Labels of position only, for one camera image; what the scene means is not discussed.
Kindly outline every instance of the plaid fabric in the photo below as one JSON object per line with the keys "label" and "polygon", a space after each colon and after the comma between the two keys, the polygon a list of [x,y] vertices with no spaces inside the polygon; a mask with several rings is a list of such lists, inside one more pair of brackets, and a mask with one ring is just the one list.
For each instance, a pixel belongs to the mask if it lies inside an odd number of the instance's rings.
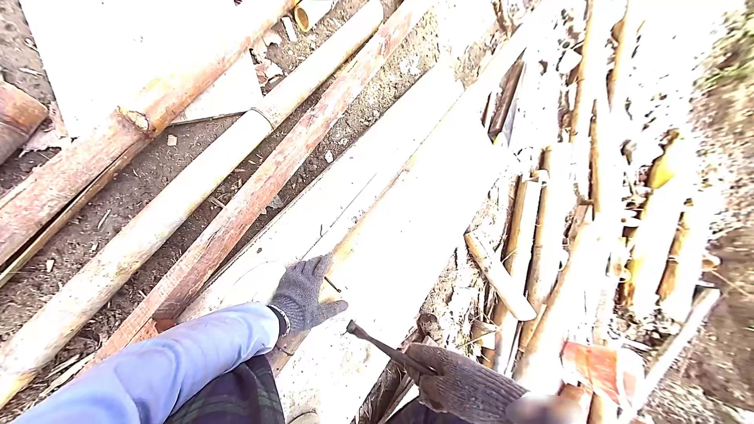
{"label": "plaid fabric", "polygon": [[451,413],[437,413],[419,403],[416,398],[400,408],[388,424],[469,424]]}
{"label": "plaid fabric", "polygon": [[207,384],[165,421],[170,424],[284,424],[272,369],[256,356]]}

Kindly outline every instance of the blue sleeve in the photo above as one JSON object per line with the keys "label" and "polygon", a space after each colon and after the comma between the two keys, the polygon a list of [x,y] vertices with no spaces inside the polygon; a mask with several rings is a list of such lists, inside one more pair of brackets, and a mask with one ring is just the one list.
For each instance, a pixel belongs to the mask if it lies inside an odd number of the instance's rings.
{"label": "blue sleeve", "polygon": [[213,312],[107,358],[16,423],[163,422],[215,377],[269,352],[279,330],[261,303]]}

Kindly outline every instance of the red object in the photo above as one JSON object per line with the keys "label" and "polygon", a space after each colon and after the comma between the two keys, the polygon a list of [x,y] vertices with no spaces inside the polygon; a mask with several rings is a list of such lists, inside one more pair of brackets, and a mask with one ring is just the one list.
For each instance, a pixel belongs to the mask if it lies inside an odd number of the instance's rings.
{"label": "red object", "polygon": [[644,381],[644,361],[635,352],[567,342],[561,360],[565,370],[575,373],[579,382],[598,395],[621,407],[633,407],[633,398]]}

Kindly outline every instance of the gloved hand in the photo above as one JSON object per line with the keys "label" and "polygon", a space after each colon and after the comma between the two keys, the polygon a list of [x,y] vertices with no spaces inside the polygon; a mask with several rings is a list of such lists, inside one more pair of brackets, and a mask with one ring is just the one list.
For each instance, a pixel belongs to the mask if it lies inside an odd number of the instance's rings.
{"label": "gloved hand", "polygon": [[437,371],[437,376],[428,376],[408,369],[419,387],[419,400],[436,412],[449,412],[473,424],[509,422],[505,408],[527,392],[513,380],[446,349],[413,343],[406,354]]}
{"label": "gloved hand", "polygon": [[325,305],[319,303],[320,286],[332,259],[333,254],[328,253],[286,269],[270,302],[270,307],[282,313],[286,322],[287,328],[280,332],[281,337],[290,332],[311,330],[348,308],[344,300]]}

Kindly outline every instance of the wrist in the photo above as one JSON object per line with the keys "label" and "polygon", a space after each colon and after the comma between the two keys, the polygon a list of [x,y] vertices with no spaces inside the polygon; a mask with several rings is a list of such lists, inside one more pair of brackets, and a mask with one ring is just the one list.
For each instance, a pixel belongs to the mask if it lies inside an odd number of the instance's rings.
{"label": "wrist", "polygon": [[267,307],[275,314],[278,324],[280,325],[278,338],[287,336],[288,333],[290,333],[290,319],[288,319],[288,315],[283,312],[283,309],[280,309],[275,305],[267,305]]}

